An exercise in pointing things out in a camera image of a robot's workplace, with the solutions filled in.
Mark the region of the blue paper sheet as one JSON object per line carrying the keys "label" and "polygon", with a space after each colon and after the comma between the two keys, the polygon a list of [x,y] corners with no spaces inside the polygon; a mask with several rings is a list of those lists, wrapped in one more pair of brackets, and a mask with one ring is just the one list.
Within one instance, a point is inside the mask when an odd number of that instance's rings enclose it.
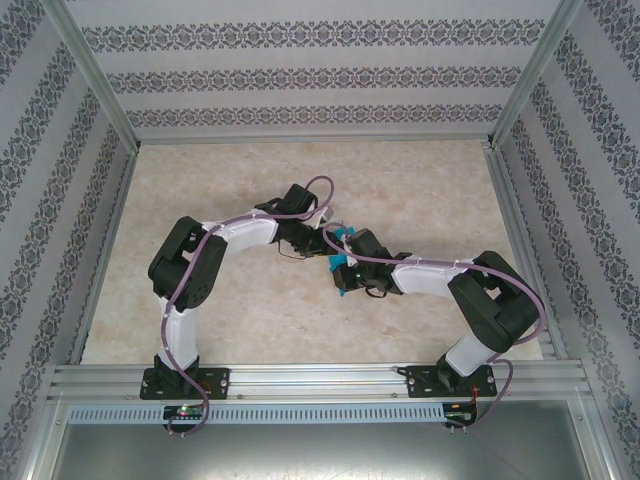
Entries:
{"label": "blue paper sheet", "polygon": [[[332,227],[332,233],[339,240],[342,240],[345,236],[349,236],[351,234],[354,234],[355,230],[354,230],[353,227],[345,227],[344,225],[340,225],[339,227],[333,226]],[[335,275],[335,272],[338,271],[342,266],[347,266],[347,265],[348,265],[348,259],[347,259],[346,255],[344,255],[342,253],[338,253],[336,255],[330,255],[329,256],[329,271],[333,275],[335,286],[339,289],[341,297],[343,297],[345,295],[346,291],[344,290],[343,287],[340,287],[338,285],[338,281],[337,281],[337,277]]]}

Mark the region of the grey metal sheet panel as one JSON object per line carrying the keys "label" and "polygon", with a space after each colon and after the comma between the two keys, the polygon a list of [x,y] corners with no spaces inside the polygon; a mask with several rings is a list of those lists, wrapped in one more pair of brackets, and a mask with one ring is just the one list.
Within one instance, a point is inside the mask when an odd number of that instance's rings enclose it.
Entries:
{"label": "grey metal sheet panel", "polygon": [[590,480],[575,441],[428,424],[68,428],[53,480]]}

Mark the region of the aluminium frame cross beam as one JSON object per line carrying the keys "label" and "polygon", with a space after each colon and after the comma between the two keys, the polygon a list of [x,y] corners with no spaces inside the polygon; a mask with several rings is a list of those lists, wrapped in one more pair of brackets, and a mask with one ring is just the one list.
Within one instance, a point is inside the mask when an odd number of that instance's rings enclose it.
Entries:
{"label": "aluminium frame cross beam", "polygon": [[481,134],[357,134],[357,135],[260,135],[220,137],[166,137],[142,139],[141,145],[334,143],[334,142],[424,142],[479,141],[490,145],[490,136]]}

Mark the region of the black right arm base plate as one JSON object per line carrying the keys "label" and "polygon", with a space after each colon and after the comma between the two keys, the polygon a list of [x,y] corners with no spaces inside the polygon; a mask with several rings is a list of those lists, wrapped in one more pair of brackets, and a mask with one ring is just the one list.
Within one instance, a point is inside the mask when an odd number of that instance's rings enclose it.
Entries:
{"label": "black right arm base plate", "polygon": [[480,366],[468,377],[445,378],[436,365],[415,365],[398,369],[405,377],[410,398],[453,398],[472,397],[494,398],[497,395],[493,369],[489,365]]}

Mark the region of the aluminium mounting rail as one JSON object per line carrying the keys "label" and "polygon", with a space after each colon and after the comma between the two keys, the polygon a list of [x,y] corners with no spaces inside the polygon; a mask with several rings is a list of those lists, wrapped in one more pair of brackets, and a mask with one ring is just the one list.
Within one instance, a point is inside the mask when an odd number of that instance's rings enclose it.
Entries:
{"label": "aluminium mounting rail", "polygon": [[[515,361],[505,401],[571,400],[593,396],[578,360]],[[48,401],[138,403],[144,365],[68,365],[54,370]],[[407,381],[390,363],[232,365],[227,401],[349,403],[408,397]]]}

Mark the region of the aluminium table side rail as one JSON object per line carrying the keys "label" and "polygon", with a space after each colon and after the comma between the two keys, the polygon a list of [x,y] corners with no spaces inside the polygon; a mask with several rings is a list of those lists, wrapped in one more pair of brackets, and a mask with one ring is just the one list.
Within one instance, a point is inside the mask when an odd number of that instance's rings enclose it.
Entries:
{"label": "aluminium table side rail", "polygon": [[81,363],[85,350],[86,341],[90,332],[93,318],[99,302],[100,293],[106,277],[110,256],[117,236],[117,230],[121,221],[124,205],[131,185],[135,170],[138,150],[134,150],[128,157],[125,167],[122,170],[117,189],[110,204],[111,209],[105,224],[105,230],[101,237],[101,244],[96,256],[95,268],[89,283],[89,289],[83,300],[81,315],[77,328],[68,351],[66,364],[78,365]]}
{"label": "aluminium table side rail", "polygon": [[527,225],[504,160],[488,142],[482,142],[482,150],[512,247],[517,270],[521,277],[538,293],[547,313],[547,324],[538,336],[545,359],[567,360],[569,355],[558,329],[552,302],[547,295],[542,274],[535,257]]}

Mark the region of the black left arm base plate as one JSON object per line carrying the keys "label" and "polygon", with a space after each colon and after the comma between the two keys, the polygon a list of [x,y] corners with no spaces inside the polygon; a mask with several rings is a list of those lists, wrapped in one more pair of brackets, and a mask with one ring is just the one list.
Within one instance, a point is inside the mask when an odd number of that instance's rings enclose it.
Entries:
{"label": "black left arm base plate", "polygon": [[[227,368],[189,370],[209,400],[225,400],[230,384]],[[199,390],[174,370],[148,368],[144,371],[139,396],[142,400],[202,400]]]}

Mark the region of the aluminium frame post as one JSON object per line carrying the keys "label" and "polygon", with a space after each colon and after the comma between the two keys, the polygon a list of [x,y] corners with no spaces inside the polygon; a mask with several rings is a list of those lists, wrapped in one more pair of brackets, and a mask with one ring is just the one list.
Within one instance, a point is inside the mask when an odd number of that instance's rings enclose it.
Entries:
{"label": "aluminium frame post", "polygon": [[490,148],[495,149],[504,143],[529,95],[552,58],[553,52],[583,3],[584,0],[559,0],[538,44],[488,135]]}
{"label": "aluminium frame post", "polygon": [[65,0],[39,0],[129,153],[140,140]]}

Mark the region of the aluminium lower frame strut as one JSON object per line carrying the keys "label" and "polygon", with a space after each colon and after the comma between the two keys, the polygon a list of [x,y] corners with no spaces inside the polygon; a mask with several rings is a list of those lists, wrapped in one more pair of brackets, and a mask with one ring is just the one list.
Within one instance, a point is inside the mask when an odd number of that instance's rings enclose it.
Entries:
{"label": "aluminium lower frame strut", "polygon": [[68,418],[69,407],[62,397],[46,400],[14,480],[52,480]]}
{"label": "aluminium lower frame strut", "polygon": [[596,402],[577,397],[567,406],[590,480],[623,480]]}

